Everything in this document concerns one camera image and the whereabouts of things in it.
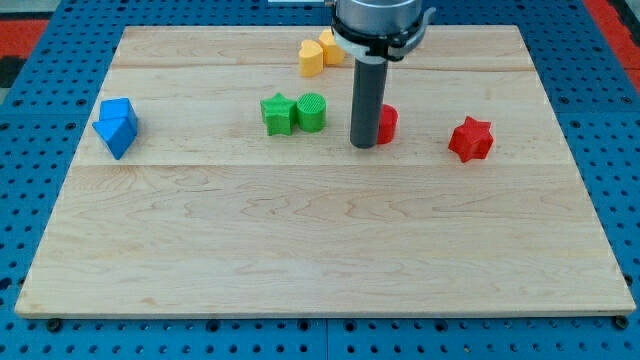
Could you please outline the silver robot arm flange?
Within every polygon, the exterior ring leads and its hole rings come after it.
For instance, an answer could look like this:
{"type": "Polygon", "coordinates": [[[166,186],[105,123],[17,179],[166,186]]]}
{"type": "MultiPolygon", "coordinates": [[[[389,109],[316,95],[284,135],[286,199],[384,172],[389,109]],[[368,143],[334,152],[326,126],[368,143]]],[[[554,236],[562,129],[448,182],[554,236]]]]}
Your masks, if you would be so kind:
{"type": "Polygon", "coordinates": [[[336,0],[336,44],[356,60],[377,65],[402,61],[421,43],[436,14],[422,0],[336,0]]]}

